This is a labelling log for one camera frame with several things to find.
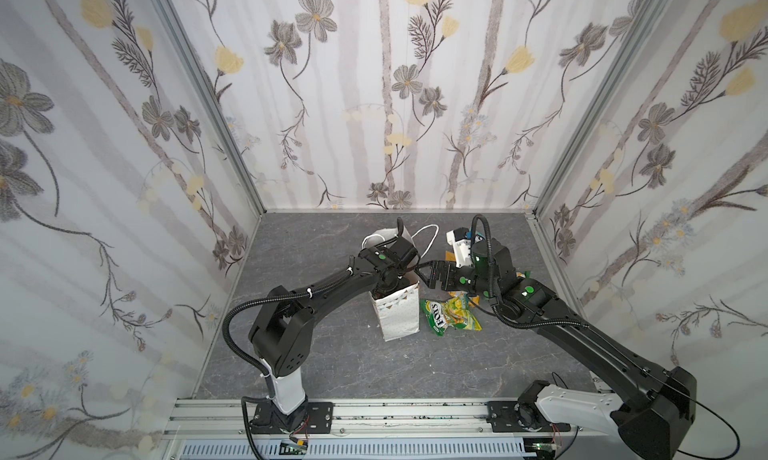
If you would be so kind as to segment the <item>cartoon animal paper bag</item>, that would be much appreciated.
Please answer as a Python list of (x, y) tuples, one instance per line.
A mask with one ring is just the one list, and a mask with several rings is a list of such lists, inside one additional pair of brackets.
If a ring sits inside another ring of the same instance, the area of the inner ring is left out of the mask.
[[(407, 229), (404, 228), (403, 234), (407, 240), (414, 243), (414, 237), (427, 229), (434, 229), (432, 238), (425, 250), (429, 252), (440, 233), (437, 224), (427, 224), (414, 234), (408, 233)], [(397, 228), (377, 230), (363, 239), (361, 247), (373, 247), (385, 240), (393, 239), (396, 234)], [(399, 283), (393, 293), (386, 296), (379, 293), (369, 294), (385, 342), (401, 339), (419, 331), (419, 277), (415, 271), (409, 271), (397, 280)]]

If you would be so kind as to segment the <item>orange candy snack bag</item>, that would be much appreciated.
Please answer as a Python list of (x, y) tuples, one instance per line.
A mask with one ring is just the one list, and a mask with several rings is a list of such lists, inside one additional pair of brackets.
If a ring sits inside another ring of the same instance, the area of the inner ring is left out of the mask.
[(452, 310), (471, 311), (478, 307), (476, 300), (476, 297), (470, 297), (466, 292), (454, 291), (450, 293), (447, 304)]

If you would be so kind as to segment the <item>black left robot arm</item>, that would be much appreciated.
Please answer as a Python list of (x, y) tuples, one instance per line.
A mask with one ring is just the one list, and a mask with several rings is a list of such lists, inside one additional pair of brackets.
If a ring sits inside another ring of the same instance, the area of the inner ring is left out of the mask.
[[(248, 434), (256, 427), (288, 433), (304, 425), (309, 417), (309, 400), (300, 369), (310, 353), (315, 327), (359, 295), (387, 297), (410, 287), (407, 274), (416, 264), (417, 255), (403, 220), (398, 218), (392, 233), (385, 233), (379, 243), (351, 256), (343, 270), (302, 289), (289, 291), (278, 286), (267, 296), (246, 301), (227, 312), (221, 326), (225, 344), (260, 372), (270, 395), (268, 399), (242, 399), (245, 405), (267, 407), (258, 419), (245, 418)], [(248, 333), (253, 352), (248, 353), (233, 339), (231, 322), (238, 314), (255, 307), (259, 312)]]

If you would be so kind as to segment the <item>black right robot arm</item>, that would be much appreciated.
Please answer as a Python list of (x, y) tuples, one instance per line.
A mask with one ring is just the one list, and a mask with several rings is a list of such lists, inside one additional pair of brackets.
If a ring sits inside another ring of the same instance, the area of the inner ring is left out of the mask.
[(702, 403), (697, 380), (632, 352), (572, 310), (557, 293), (519, 272), (509, 249), (491, 235), (481, 214), (452, 232), (455, 258), (422, 261), (414, 269), (427, 287), (485, 299), (492, 315), (515, 330), (556, 344), (609, 387), (593, 394), (533, 382), (516, 400), (513, 417), (531, 431), (570, 424), (619, 438), (642, 459), (672, 459)]

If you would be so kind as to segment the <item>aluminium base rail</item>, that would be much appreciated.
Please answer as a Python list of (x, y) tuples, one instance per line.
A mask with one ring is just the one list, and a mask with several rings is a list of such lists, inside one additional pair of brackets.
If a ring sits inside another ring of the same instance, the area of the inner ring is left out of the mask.
[(519, 425), (511, 398), (324, 399), (288, 434), (249, 434), (237, 400), (180, 400), (162, 436), (164, 459), (632, 459), (618, 438), (585, 426)]

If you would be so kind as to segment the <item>aluminium right corner post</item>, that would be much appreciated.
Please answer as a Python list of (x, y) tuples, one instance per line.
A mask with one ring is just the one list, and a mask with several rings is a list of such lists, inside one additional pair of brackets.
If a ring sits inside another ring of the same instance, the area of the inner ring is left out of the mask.
[(607, 69), (595, 95), (588, 104), (588, 108), (565, 145), (554, 171), (540, 192), (536, 207), (531, 210), (531, 215), (535, 219), (539, 219), (554, 203), (557, 191), (565, 182), (565, 178), (586, 144), (589, 134), (602, 117), (609, 101), (618, 91), (633, 62), (639, 57), (644, 43), (650, 37), (668, 2), (669, 0), (645, 0), (642, 3), (624, 40), (620, 42), (616, 57)]

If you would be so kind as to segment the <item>aluminium corner post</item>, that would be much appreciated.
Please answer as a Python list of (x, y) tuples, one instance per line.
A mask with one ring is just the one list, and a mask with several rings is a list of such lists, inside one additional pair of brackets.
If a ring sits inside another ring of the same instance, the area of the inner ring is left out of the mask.
[(645, 0), (642, 3), (624, 40), (620, 42), (616, 57), (607, 69), (595, 95), (588, 104), (588, 108), (565, 145), (554, 171), (540, 192), (536, 207), (531, 210), (531, 215), (535, 219), (539, 219), (554, 203), (557, 191), (565, 182), (565, 178), (586, 144), (589, 134), (602, 117), (609, 101), (618, 91), (633, 62), (639, 57), (644, 43), (650, 37), (668, 2), (669, 0)]
[(157, 13), (162, 26), (170, 37), (171, 44), (179, 57), (183, 70), (189, 79), (204, 111), (213, 124), (221, 146), (235, 172), (240, 185), (245, 191), (246, 199), (253, 213), (261, 218), (266, 212), (257, 189), (250, 177), (242, 155), (237, 149), (237, 144), (226, 124), (225, 116), (216, 99), (213, 84), (204, 71), (199, 55), (196, 53), (190, 39), (184, 29), (172, 0), (150, 0)]

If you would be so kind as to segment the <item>aluminium left corner post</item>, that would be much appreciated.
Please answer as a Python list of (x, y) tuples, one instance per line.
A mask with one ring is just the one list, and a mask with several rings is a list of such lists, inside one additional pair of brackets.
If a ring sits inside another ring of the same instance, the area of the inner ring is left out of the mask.
[(250, 177), (242, 155), (237, 149), (237, 144), (226, 124), (225, 116), (216, 99), (213, 84), (204, 71), (199, 55), (196, 53), (190, 39), (184, 29), (172, 0), (150, 0), (157, 13), (162, 26), (170, 37), (171, 44), (179, 57), (183, 70), (189, 79), (204, 111), (213, 124), (221, 146), (235, 172), (240, 185), (245, 191), (246, 199), (253, 213), (261, 218), (266, 212), (257, 189)]

